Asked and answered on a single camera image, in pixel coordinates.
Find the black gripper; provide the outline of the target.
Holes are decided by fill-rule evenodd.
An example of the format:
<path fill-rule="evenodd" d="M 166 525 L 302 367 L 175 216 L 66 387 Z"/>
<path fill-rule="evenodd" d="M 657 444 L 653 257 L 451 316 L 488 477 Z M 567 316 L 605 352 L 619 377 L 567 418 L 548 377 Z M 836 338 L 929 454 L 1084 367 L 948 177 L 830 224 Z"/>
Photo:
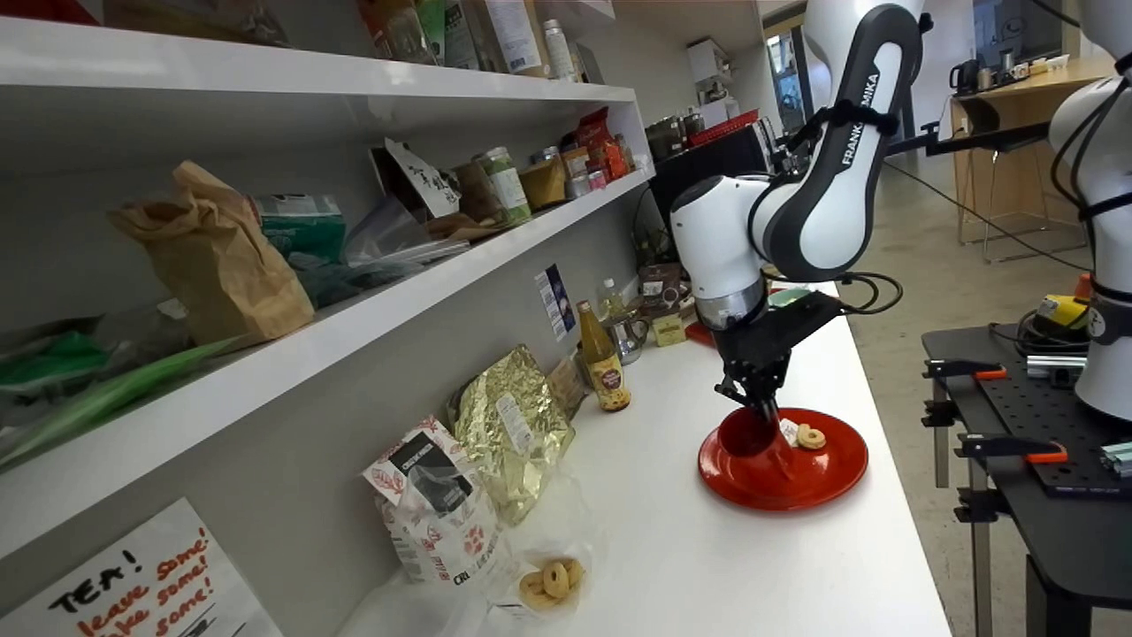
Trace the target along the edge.
<path fill-rule="evenodd" d="M 784 309 L 759 309 L 750 318 L 723 331 L 723 381 L 713 381 L 713 394 L 748 411 L 759 402 L 759 413 L 775 440 L 783 432 L 775 390 L 784 379 L 791 348 L 840 316 L 841 305 L 836 299 L 809 289 Z"/>

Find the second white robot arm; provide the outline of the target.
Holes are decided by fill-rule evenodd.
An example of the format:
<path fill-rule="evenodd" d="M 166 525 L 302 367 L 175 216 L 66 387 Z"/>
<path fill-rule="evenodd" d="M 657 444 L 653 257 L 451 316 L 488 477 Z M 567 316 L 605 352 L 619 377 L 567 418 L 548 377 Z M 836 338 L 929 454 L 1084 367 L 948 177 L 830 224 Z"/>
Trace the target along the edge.
<path fill-rule="evenodd" d="M 1051 123 L 1055 171 L 1070 177 L 1093 256 L 1090 355 L 1075 397 L 1132 423 L 1132 4 L 1078 0 L 1078 26 L 1116 73 L 1075 88 Z"/>

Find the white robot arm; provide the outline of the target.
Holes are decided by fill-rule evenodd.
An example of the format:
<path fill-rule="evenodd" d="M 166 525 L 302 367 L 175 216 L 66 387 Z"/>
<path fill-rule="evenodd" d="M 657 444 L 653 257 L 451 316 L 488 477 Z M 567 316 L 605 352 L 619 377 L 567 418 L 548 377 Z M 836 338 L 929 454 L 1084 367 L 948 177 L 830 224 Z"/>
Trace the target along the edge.
<path fill-rule="evenodd" d="M 775 309 L 764 268 L 791 282 L 841 280 L 874 231 L 874 187 L 899 103 L 923 64 L 923 0 L 808 0 L 804 34 L 836 95 L 800 130 L 795 177 L 704 177 L 669 208 L 677 256 L 725 379 L 759 427 L 778 427 L 778 387 L 800 340 L 844 312 L 829 295 Z"/>

